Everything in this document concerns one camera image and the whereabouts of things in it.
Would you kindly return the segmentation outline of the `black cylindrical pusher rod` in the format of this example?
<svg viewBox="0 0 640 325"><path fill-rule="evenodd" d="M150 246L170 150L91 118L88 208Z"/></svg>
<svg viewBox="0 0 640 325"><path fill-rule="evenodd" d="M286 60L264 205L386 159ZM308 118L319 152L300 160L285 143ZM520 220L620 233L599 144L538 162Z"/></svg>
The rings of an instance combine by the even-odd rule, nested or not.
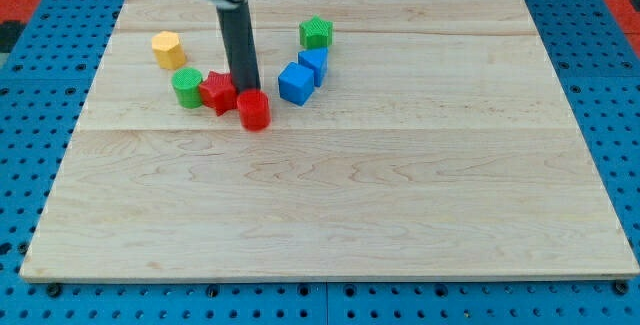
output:
<svg viewBox="0 0 640 325"><path fill-rule="evenodd" d="M260 90L261 81L248 3L243 2L229 9L218 8L217 15L236 91L243 93Z"/></svg>

